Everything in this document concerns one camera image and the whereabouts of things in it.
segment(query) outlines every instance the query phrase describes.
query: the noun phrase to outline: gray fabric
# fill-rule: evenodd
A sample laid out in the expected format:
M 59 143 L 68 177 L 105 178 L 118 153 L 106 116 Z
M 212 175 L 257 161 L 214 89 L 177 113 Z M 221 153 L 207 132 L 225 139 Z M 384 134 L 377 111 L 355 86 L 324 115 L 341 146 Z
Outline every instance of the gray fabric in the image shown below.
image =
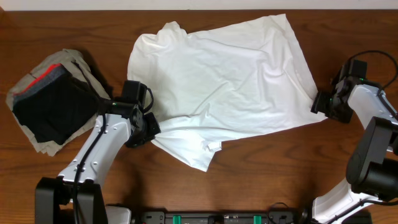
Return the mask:
M 60 75 L 63 74 L 63 69 L 60 67 L 54 68 L 48 75 L 46 75 L 43 79 L 41 79 L 39 82 L 35 83 L 32 87 L 30 87 L 28 90 L 26 90 L 22 94 L 16 94 L 14 96 L 14 102 L 13 105 L 18 101 L 21 101 L 23 99 L 26 99 L 34 94 L 36 94 L 39 90 L 43 89 L 46 87 L 48 84 L 52 83 L 54 80 L 56 80 Z
M 91 85 L 99 94 L 99 96 L 109 99 L 108 94 L 105 92 L 99 81 L 91 74 L 89 66 L 83 60 L 82 54 L 77 50 L 63 49 L 62 51 L 48 56 L 40 65 L 36 66 L 29 74 L 25 75 L 14 87 L 12 87 L 8 91 L 6 103 L 9 109 L 12 111 L 12 107 L 14 105 L 14 95 L 25 90 L 26 87 L 30 83 L 32 83 L 32 81 L 41 76 L 41 74 L 43 74 L 48 69 L 48 67 L 53 64 L 61 63 L 75 78 L 79 79 L 80 81 L 86 82 L 83 74 L 81 74 L 81 71 L 72 62 L 76 62 L 77 64 L 79 64 L 80 68 L 83 70 L 87 79 L 89 79 Z M 96 115 L 90 118 L 86 122 L 86 124 L 83 125 L 78 131 L 73 133 L 70 138 L 66 140 L 65 143 L 62 145 L 58 145 L 54 141 L 38 143 L 34 134 L 32 133 L 32 131 L 29 130 L 29 128 L 21 125 L 20 127 L 37 152 L 47 153 L 50 156 L 54 156 L 55 153 L 61 150 L 61 148 L 68 142 L 75 139 L 77 136 L 83 134 L 84 132 L 90 130 L 95 124 L 95 119 Z

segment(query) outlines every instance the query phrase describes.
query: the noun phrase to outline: folded shirt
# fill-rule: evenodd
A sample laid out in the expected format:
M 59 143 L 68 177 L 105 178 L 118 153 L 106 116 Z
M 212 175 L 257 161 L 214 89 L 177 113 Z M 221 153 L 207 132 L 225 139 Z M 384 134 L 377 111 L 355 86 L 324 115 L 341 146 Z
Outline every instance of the folded shirt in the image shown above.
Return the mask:
M 58 64 L 14 95 L 12 112 L 20 125 L 33 132 L 37 142 L 55 141 L 62 145 L 97 109 L 88 85 Z
M 40 89 L 41 85 L 45 86 L 43 85 L 44 83 L 38 82 L 41 78 L 49 75 L 46 74 L 48 70 L 51 70 L 52 67 L 56 67 L 59 64 L 63 65 L 66 70 L 68 70 L 71 75 L 77 80 L 83 83 L 86 83 L 87 80 L 89 80 L 95 92 L 97 92 L 100 97 L 109 99 L 109 95 L 101 86 L 101 83 L 91 74 L 91 70 L 87 63 L 83 60 L 82 54 L 77 50 L 63 49 L 62 51 L 49 55 L 38 66 L 33 68 L 27 75 L 23 76 L 18 81 L 18 83 L 16 83 L 8 91 L 6 103 L 9 109 L 12 111 L 16 103 L 14 101 L 20 100 L 17 95 L 23 94 L 23 97 L 26 97 L 28 95 L 25 95 L 25 93 L 34 93 L 35 91 Z M 96 114 L 94 114 L 83 126 L 75 131 L 63 144 L 57 144 L 55 141 L 37 142 L 35 134 L 27 126 L 20 125 L 18 121 L 17 123 L 37 152 L 47 153 L 49 156 L 54 156 L 68 142 L 83 134 L 84 132 L 90 130 L 95 124 L 95 119 Z

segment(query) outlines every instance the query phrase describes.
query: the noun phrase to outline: table surface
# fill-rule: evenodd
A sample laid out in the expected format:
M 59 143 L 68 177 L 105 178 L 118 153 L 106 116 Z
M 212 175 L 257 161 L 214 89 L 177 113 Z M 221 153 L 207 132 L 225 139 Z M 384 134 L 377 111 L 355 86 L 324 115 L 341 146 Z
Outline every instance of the table surface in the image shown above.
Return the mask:
M 177 21 L 188 33 L 261 16 L 286 13 L 318 89 L 351 55 L 369 49 L 398 57 L 398 11 L 79 11 L 5 12 L 0 15 L 0 223 L 33 223 L 34 190 L 41 177 L 56 177 L 90 134 L 56 156 L 36 153 L 6 106 L 8 89 L 46 56 L 77 49 L 121 93 L 127 62 L 141 34 L 156 34 Z M 392 63 L 367 55 L 368 78 L 385 83 Z M 386 90 L 398 107 L 398 82 Z M 168 211 L 265 210 L 275 202 L 299 207 L 327 193 L 345 177 L 346 163 L 362 136 L 350 124 L 325 120 L 265 136 L 223 143 L 208 172 L 174 159 L 149 143 L 123 147 L 103 188 L 105 203 Z M 374 223 L 397 223 L 398 207 L 369 208 Z

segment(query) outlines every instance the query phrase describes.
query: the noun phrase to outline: white plastic casing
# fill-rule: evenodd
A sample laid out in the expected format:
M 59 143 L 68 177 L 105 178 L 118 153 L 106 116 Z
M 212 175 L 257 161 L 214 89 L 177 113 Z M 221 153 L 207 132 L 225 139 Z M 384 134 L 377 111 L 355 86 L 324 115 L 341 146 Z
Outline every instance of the white plastic casing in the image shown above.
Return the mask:
M 128 208 L 106 206 L 106 216 L 109 224 L 130 224 L 131 211 Z
M 116 154 L 131 135 L 130 120 L 122 118 L 121 115 L 106 114 L 106 131 L 100 137 L 94 148 L 85 161 L 83 172 L 80 174 L 79 182 L 91 179 L 101 188 L 105 182 L 106 174 L 113 163 Z M 63 176 L 63 181 L 74 182 L 76 175 L 76 166 L 90 147 L 91 143 L 97 137 L 103 125 L 102 116 L 98 116 L 93 132 L 88 137 L 77 156 L 58 176 Z
M 377 96 L 379 88 L 369 85 L 356 85 L 348 98 L 348 105 L 358 115 L 364 129 L 368 126 L 372 117 L 384 118 L 390 120 L 394 124 L 398 124 L 397 120 L 391 116 L 391 113 L 380 102 Z M 386 98 L 384 91 L 381 91 L 384 101 L 393 108 Z
M 351 185 L 346 179 L 342 180 L 335 188 L 321 197 L 317 197 L 312 206 L 312 218 L 316 219 L 319 223 L 328 223 L 332 218 L 347 211 L 352 206 L 356 205 L 360 200 L 370 199 L 380 201 L 377 197 L 368 194 L 356 194 L 351 191 Z M 364 206 L 359 206 L 349 214 L 341 217 L 333 224 L 340 224 L 344 219 L 352 214 L 358 212 L 371 205 L 365 203 Z

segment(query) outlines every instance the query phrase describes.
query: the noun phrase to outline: green connector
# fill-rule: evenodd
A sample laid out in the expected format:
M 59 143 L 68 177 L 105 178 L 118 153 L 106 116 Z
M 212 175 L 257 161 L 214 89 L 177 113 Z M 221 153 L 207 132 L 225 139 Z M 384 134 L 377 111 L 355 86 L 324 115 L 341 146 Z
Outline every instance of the green connector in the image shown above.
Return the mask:
M 181 224 L 181 216 L 180 215 L 173 216 L 173 224 Z
M 253 217 L 254 223 L 253 224 L 261 224 L 261 216 L 260 215 L 255 215 Z

